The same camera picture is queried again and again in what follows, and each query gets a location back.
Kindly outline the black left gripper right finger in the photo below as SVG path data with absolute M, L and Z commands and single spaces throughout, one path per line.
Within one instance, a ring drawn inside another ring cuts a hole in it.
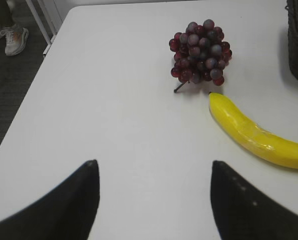
M 224 161 L 213 161 L 210 201 L 223 240 L 298 240 L 298 215 L 258 190 Z

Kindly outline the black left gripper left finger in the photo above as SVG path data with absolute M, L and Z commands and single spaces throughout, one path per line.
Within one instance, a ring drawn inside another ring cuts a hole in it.
M 48 194 L 0 221 L 0 240 L 86 240 L 99 200 L 98 162 L 89 160 Z

